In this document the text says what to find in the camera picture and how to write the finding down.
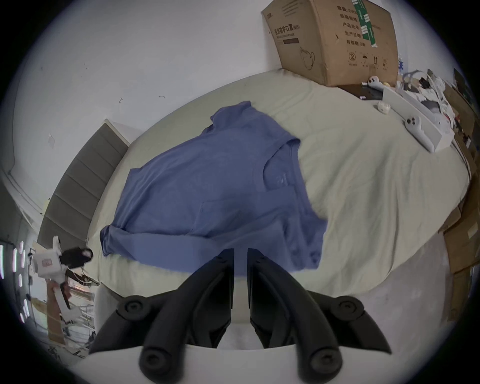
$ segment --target bed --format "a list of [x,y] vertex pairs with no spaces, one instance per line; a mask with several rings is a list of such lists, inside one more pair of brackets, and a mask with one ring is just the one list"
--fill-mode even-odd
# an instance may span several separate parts
[[339,296],[377,286],[437,232],[467,191],[468,171],[456,150],[428,153],[394,112],[383,115],[372,103],[285,70],[265,72],[188,103],[130,145],[88,229],[95,255],[84,268],[88,276],[121,296],[176,289],[189,276],[103,257],[99,233],[113,220],[131,168],[199,135],[220,107],[244,100],[301,139],[308,197],[328,219],[319,267],[293,273],[309,290]]

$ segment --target stacked cardboard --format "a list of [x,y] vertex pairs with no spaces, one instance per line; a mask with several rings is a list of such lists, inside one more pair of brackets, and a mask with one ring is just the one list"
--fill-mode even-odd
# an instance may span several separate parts
[[[467,146],[463,142],[463,136],[460,133],[455,133],[455,141],[458,143],[458,146],[468,162],[468,167],[470,168],[471,175],[475,175],[477,172],[477,164],[475,163],[471,152],[468,150]],[[452,227],[458,220],[460,220],[462,215],[462,208],[465,202],[465,198],[460,202],[458,206],[456,206],[450,215],[445,220],[444,224],[438,230],[439,232],[445,232],[447,229]]]
[[471,288],[472,267],[480,262],[480,179],[472,177],[469,191],[461,206],[461,217],[445,234],[453,295],[450,320],[459,318]]

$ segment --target white device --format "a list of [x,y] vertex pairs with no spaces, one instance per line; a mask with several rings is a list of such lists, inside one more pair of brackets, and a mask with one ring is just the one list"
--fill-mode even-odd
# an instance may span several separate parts
[[423,147],[430,153],[435,152],[432,142],[425,134],[421,127],[420,116],[412,116],[405,121],[405,128],[409,131],[413,137],[415,137]]
[[438,152],[452,143],[455,134],[450,128],[450,122],[442,113],[433,113],[402,89],[384,87],[383,101],[390,104],[405,120],[416,117],[415,126],[412,124],[407,129],[412,135],[414,135],[412,132],[416,132],[414,137],[429,152]]
[[[55,236],[53,238],[52,249],[48,249],[45,252],[35,252],[33,254],[34,272],[38,274],[38,277],[55,281],[59,285],[65,283],[65,271],[68,267],[60,262],[60,256],[60,241],[58,236]],[[68,308],[60,288],[54,288],[53,292],[64,322],[68,323],[82,316],[80,308],[72,304],[70,304],[70,308]]]
[[378,76],[371,76],[370,79],[368,79],[367,85],[377,91],[383,91],[385,88],[385,85],[382,84]]
[[390,104],[385,103],[384,101],[379,101],[377,104],[377,109],[384,115],[387,115],[388,112],[390,112]]

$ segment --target cardboard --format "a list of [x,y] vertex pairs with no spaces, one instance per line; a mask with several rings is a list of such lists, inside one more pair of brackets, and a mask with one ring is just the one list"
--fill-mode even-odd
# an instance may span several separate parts
[[[478,164],[474,161],[474,158],[472,157],[471,152],[469,151],[469,149],[467,148],[467,146],[463,142],[463,135],[456,132],[455,133],[455,141],[458,143],[458,146],[459,146],[462,154],[465,156],[465,159],[467,159],[468,166],[470,167],[470,173],[472,175],[475,175],[475,173],[477,172],[477,169],[478,169]],[[460,204],[453,209],[453,211],[450,213],[450,215],[448,215],[447,219],[445,220],[443,225],[440,227],[438,232],[445,232],[447,229],[451,228],[455,223],[457,223],[460,220],[462,210],[463,210],[463,205],[465,203],[466,198],[467,197],[465,196],[465,198],[462,199]]]
[[453,275],[452,300],[448,320],[458,320],[468,300],[472,286],[471,268],[464,269]]
[[475,123],[478,123],[478,116],[471,107],[471,105],[465,100],[465,98],[454,88],[445,84],[444,96],[455,110],[458,112],[458,119],[460,120],[460,126],[466,136],[471,136],[475,127]]
[[452,273],[480,261],[480,181],[478,174],[471,180],[462,207],[461,218],[444,233],[448,261]]
[[463,142],[463,135],[457,132],[455,133],[454,138],[460,150],[462,151],[462,154],[465,156],[465,159],[467,159],[468,166],[470,167],[470,173],[473,175],[475,172],[477,172],[477,165],[473,160],[472,154],[470,153],[467,146]]
[[449,229],[453,224],[455,224],[458,220],[460,220],[462,214],[460,212],[460,208],[456,206],[453,211],[448,215],[447,219],[443,223],[443,225],[440,227],[438,232],[445,232],[447,229]]
[[395,84],[395,30],[383,8],[367,0],[274,0],[262,14],[283,68],[328,86],[373,75]]

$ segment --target clutter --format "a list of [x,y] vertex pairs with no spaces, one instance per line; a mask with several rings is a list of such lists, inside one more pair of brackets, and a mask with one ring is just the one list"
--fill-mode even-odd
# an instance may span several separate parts
[[478,174],[475,174],[461,209],[461,218],[444,233],[452,273],[459,272],[480,261],[479,209],[480,182]]
[[446,117],[432,113],[404,90],[385,87],[383,101],[405,119],[408,131],[429,152],[440,151],[452,143],[454,132]]
[[367,0],[274,0],[262,14],[283,68],[327,86],[373,75],[395,83],[396,37],[385,9]]
[[379,101],[377,104],[377,109],[385,115],[388,115],[388,112],[390,112],[390,108],[390,104],[385,103],[384,101]]
[[300,140],[250,101],[211,119],[199,136],[130,170],[100,232],[103,254],[194,272],[233,248],[244,276],[246,250],[258,248],[288,271],[316,269],[327,221],[308,200]]
[[454,88],[445,84],[444,95],[450,105],[458,111],[460,127],[467,136],[473,135],[473,130],[479,124],[479,118],[473,107],[463,98],[463,96]]

